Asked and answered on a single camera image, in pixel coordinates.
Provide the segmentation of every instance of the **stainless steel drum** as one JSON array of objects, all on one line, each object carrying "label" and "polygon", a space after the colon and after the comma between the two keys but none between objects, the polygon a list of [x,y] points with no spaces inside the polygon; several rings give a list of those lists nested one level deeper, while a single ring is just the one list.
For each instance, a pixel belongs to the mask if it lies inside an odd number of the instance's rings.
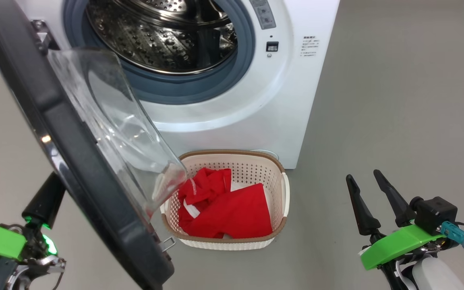
[{"label": "stainless steel drum", "polygon": [[157,73],[201,73],[237,48],[233,24],[211,0],[90,0],[87,15],[110,49]]}]

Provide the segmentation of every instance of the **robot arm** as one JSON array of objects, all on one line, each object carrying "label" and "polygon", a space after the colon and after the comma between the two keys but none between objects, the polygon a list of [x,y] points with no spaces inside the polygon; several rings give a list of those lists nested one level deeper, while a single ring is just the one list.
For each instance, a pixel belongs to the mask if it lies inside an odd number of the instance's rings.
[{"label": "robot arm", "polygon": [[464,224],[455,222],[457,207],[440,197],[416,197],[407,204],[381,171],[374,170],[374,176],[401,229],[388,236],[380,233],[381,224],[368,210],[357,183],[346,176],[359,233],[370,236],[370,245],[360,253],[365,269],[381,270],[392,290],[464,290],[455,273],[438,259],[440,251],[459,244],[464,248],[464,231],[458,227]]},{"label": "robot arm", "polygon": [[52,228],[66,188],[52,173],[26,206],[26,225],[0,224],[0,290],[27,290],[34,279],[60,273],[66,260],[57,255],[53,242],[42,234],[42,226]]}]

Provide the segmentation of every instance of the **washing machine door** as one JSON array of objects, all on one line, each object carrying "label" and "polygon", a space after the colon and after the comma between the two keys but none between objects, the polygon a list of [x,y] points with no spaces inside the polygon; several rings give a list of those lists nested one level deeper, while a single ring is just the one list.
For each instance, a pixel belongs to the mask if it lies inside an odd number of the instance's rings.
[{"label": "washing machine door", "polygon": [[109,250],[141,288],[162,289],[174,268],[149,218],[186,171],[131,93],[116,55],[51,51],[42,28],[14,0],[0,0],[0,71]]}]

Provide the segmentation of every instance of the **basket handle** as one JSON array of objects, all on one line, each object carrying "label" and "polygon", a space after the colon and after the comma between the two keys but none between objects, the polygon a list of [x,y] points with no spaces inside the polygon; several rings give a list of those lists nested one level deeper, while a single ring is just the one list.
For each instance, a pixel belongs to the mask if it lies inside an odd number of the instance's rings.
[{"label": "basket handle", "polygon": [[284,178],[282,180],[282,187],[284,188],[284,198],[286,199],[284,203],[284,216],[287,217],[289,213],[289,195],[290,195],[289,179],[285,172],[282,173],[282,177]]}]

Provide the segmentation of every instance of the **screw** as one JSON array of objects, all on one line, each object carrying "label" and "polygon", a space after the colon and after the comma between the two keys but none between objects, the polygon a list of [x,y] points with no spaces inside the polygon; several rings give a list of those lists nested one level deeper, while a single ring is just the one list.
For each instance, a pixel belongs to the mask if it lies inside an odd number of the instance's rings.
[{"label": "screw", "polygon": [[35,27],[37,29],[42,29],[45,25],[46,25],[46,23],[44,23],[43,20],[38,20],[37,22],[35,22]]},{"label": "screw", "polygon": [[10,229],[8,229],[9,231],[13,231],[14,233],[18,233],[18,234],[22,234],[23,233],[23,230],[21,228],[19,228],[18,226],[13,226],[11,227]]}]

